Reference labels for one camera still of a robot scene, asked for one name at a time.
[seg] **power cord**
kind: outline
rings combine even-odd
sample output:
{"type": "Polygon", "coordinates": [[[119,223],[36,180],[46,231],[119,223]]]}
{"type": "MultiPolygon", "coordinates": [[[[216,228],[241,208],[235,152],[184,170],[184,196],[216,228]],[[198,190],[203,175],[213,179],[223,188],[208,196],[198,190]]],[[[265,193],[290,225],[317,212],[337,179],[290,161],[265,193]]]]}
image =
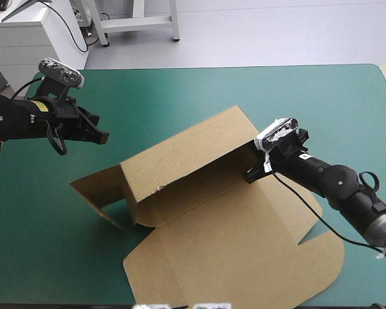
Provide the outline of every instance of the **power cord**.
{"type": "Polygon", "coordinates": [[[40,81],[40,80],[42,80],[42,78],[41,77],[39,77],[39,78],[37,78],[37,79],[33,79],[33,80],[31,80],[31,81],[29,81],[29,82],[27,82],[26,84],[24,84],[23,86],[21,86],[20,88],[19,88],[19,90],[17,90],[14,94],[13,94],[13,96],[10,98],[10,100],[13,100],[25,87],[27,87],[27,86],[29,86],[29,85],[31,85],[31,84],[33,84],[34,82],[38,82],[38,81],[40,81]]]}
{"type": "Polygon", "coordinates": [[[283,186],[288,188],[294,195],[296,195],[303,202],[303,204],[306,205],[306,207],[320,220],[320,222],[322,222],[337,237],[339,237],[340,239],[346,241],[347,243],[351,243],[352,245],[366,247],[366,248],[375,250],[375,251],[377,251],[379,253],[382,253],[382,250],[380,250],[378,247],[374,247],[372,245],[368,245],[367,243],[359,243],[357,241],[354,241],[354,240],[351,240],[349,238],[346,238],[343,235],[340,235],[332,226],[330,226],[330,224],[328,224],[322,217],[319,216],[319,214],[312,208],[312,206],[310,206],[309,203],[298,192],[296,192],[295,189],[293,189],[287,183],[285,183],[283,180],[281,180],[275,173],[273,173],[272,175],[276,178],[276,180],[278,182],[280,182],[283,186]]]}
{"type": "Polygon", "coordinates": [[[109,14],[107,14],[107,13],[102,13],[102,15],[106,15],[107,18],[110,20],[110,15],[109,15],[109,14]]]}
{"type": "Polygon", "coordinates": [[[70,36],[71,36],[71,38],[73,39],[73,42],[75,43],[76,47],[77,47],[78,50],[80,50],[82,53],[87,53],[87,52],[89,51],[89,46],[96,44],[96,42],[98,41],[98,38],[97,38],[94,42],[92,42],[91,44],[87,44],[87,43],[86,43],[86,49],[83,50],[83,49],[77,44],[77,41],[76,41],[76,39],[75,39],[73,33],[71,32],[71,29],[70,29],[69,25],[67,24],[66,20],[63,18],[63,16],[61,16],[60,13],[58,13],[58,11],[56,11],[54,8],[52,8],[52,7],[51,7],[50,5],[48,5],[47,3],[42,2],[42,1],[39,1],[39,2],[40,2],[42,5],[47,6],[50,10],[52,10],[53,12],[55,12],[55,13],[60,17],[60,19],[61,19],[61,20],[63,21],[63,23],[66,25],[66,28],[67,28],[67,30],[69,31],[70,36]]]}

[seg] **green tabletop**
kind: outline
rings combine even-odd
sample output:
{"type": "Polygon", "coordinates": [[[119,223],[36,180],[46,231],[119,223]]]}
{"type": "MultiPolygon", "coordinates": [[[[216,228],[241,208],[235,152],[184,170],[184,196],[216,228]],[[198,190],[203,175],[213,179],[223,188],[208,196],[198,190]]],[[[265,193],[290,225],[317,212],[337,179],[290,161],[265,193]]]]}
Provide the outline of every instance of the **green tabletop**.
{"type": "MultiPolygon", "coordinates": [[[[134,227],[121,201],[106,207],[125,226],[124,233],[119,231],[99,218],[70,182],[234,104],[260,130],[275,118],[297,118],[310,132],[312,155],[375,171],[386,202],[386,82],[376,66],[92,70],[83,75],[84,88],[71,95],[100,115],[99,127],[111,133],[106,145],[67,142],[66,156],[45,139],[9,141],[3,147],[1,303],[132,303],[122,261],[151,229],[134,227]]],[[[361,240],[317,198],[326,220],[361,240]]],[[[323,231],[318,224],[309,237],[323,231]]],[[[386,261],[366,248],[345,247],[337,280],[306,304],[386,305],[386,261]]]]}

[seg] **white desk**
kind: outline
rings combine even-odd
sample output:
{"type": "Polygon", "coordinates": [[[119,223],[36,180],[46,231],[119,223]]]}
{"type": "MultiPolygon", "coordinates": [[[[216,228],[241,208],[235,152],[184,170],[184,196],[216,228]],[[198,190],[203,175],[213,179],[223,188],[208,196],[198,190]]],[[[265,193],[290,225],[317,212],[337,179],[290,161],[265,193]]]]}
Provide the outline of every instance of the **white desk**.
{"type": "MultiPolygon", "coordinates": [[[[1,22],[22,1],[13,0],[10,7],[0,13],[0,72],[9,85],[17,90],[31,80],[38,72],[37,65],[45,57],[59,60],[72,68],[83,69],[87,53],[77,49],[60,17],[43,4],[37,3],[1,22]]],[[[66,20],[77,44],[85,49],[86,43],[69,0],[56,0],[51,5],[66,20]]]]}

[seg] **white sticker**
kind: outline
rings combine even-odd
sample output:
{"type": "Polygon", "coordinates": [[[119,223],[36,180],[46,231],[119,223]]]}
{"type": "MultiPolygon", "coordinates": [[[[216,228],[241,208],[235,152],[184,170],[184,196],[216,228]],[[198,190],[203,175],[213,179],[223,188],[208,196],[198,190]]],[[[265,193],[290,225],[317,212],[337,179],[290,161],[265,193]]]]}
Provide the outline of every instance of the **white sticker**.
{"type": "Polygon", "coordinates": [[[311,158],[311,155],[308,154],[308,153],[302,153],[300,156],[299,156],[300,159],[303,159],[303,160],[307,160],[308,158],[311,158]]]}

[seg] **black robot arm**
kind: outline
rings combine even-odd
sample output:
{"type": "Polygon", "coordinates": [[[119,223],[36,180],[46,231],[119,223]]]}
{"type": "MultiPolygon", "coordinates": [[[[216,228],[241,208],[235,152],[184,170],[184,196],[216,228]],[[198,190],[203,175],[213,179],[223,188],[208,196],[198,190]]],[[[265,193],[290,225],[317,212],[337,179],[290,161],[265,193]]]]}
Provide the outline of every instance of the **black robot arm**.
{"type": "Polygon", "coordinates": [[[371,172],[357,175],[347,166],[329,165],[310,156],[303,146],[308,138],[306,130],[297,129],[295,119],[276,120],[250,144],[260,160],[244,173],[244,179],[252,183],[278,172],[326,198],[368,244],[386,248],[386,204],[376,194],[377,176],[371,172]],[[373,187],[365,174],[373,177],[373,187]]]}
{"type": "Polygon", "coordinates": [[[99,116],[76,105],[68,95],[80,89],[84,77],[76,70],[46,58],[39,64],[44,74],[36,94],[28,100],[0,95],[0,150],[3,142],[47,138],[60,155],[67,153],[65,140],[105,144],[109,133],[97,128],[99,116]]]}

